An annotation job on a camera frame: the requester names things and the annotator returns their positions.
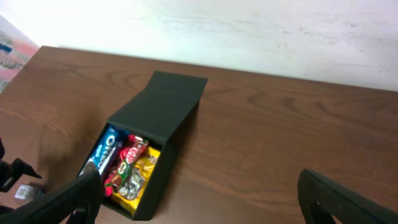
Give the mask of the red Hacks candy bag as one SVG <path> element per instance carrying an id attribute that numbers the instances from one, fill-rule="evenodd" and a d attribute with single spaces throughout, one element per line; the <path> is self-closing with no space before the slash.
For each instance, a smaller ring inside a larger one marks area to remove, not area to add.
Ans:
<path id="1" fill-rule="evenodd" d="M 121 149 L 118 156 L 115 158 L 114 165 L 110 169 L 109 175 L 107 176 L 107 178 L 105 179 L 105 182 L 104 182 L 105 197 L 109 197 L 112 195 L 113 185 L 111 183 L 111 179 L 116 174 L 118 166 L 120 165 L 120 163 L 122 163 L 122 161 L 126 158 L 126 156 L 127 156 L 127 149 Z"/>

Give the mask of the KitKat bar red green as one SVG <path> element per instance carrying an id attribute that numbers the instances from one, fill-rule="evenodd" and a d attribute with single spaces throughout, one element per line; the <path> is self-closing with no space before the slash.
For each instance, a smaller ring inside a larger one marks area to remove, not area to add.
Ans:
<path id="1" fill-rule="evenodd" d="M 116 174 L 111 179 L 113 185 L 113 192 L 119 190 L 119 188 L 125 183 L 128 175 L 132 171 L 135 161 L 141 156 L 141 154 L 148 148 L 149 141 L 142 137 L 130 134 L 126 145 L 122 149 L 127 149 L 126 158 L 120 163 L 117 168 Z"/>

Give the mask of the dark green box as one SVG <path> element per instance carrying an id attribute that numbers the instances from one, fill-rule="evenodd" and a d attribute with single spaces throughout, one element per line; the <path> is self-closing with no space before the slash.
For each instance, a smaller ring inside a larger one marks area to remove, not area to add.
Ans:
<path id="1" fill-rule="evenodd" d="M 198 108 L 206 83 L 206 78 L 155 71 L 146 87 L 108 118 L 94 146 L 107 125 L 112 125 L 127 131 L 128 135 L 148 140 L 150 147 L 160 151 L 160 156 L 134 215 L 105 194 L 103 205 L 130 220 L 152 219 L 169 182 L 180 141 L 187 135 L 188 124 Z"/>

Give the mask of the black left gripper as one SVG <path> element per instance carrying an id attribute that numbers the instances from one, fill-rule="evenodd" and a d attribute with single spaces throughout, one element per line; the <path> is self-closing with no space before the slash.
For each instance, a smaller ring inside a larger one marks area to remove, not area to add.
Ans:
<path id="1" fill-rule="evenodd" d="M 15 159 L 11 164 L 1 161 L 0 170 L 0 187 L 1 192 L 8 192 L 12 186 L 20 179 L 22 175 L 29 175 L 41 179 L 42 177 L 36 173 L 32 166 L 22 161 L 20 158 Z"/>

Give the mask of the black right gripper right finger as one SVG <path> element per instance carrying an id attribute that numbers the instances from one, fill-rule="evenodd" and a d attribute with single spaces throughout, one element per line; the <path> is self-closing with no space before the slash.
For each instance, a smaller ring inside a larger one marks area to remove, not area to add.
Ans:
<path id="1" fill-rule="evenodd" d="M 397 213 L 340 185 L 324 175 L 303 169 L 297 182 L 298 202 L 306 224 L 397 224 Z"/>

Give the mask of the yellow candy bag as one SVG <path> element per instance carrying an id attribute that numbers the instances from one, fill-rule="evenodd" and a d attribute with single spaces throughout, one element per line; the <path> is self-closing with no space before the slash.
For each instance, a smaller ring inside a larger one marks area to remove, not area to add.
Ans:
<path id="1" fill-rule="evenodd" d="M 138 208 L 159 156 L 160 151 L 149 146 L 134 163 L 125 183 L 111 194 L 111 199 L 131 215 Z"/>

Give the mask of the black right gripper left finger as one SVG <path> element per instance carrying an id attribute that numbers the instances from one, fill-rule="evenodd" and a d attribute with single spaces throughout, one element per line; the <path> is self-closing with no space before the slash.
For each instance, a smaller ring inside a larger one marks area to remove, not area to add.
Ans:
<path id="1" fill-rule="evenodd" d="M 78 176 L 64 187 L 1 215 L 1 223 L 94 223 L 103 200 L 98 171 Z"/>

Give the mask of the small blue barcode packet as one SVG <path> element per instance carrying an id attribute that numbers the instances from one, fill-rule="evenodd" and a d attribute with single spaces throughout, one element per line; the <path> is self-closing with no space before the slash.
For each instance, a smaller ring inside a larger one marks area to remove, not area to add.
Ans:
<path id="1" fill-rule="evenodd" d="M 14 198 L 25 201 L 32 201 L 41 197 L 45 193 L 42 186 L 36 184 L 21 184 Z"/>

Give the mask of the blue Oreo pack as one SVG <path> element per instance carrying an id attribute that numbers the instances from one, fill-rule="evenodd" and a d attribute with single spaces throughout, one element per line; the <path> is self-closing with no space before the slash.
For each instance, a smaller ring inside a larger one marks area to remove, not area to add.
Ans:
<path id="1" fill-rule="evenodd" d="M 112 125 L 107 125 L 107 129 L 99 138 L 99 141 L 95 144 L 92 152 L 88 156 L 87 161 L 81 168 L 78 175 L 84 174 L 87 169 L 94 168 L 99 172 L 101 163 L 104 161 L 106 155 L 110 152 L 111 148 L 118 142 L 126 142 L 128 137 L 128 132 L 117 128 Z"/>

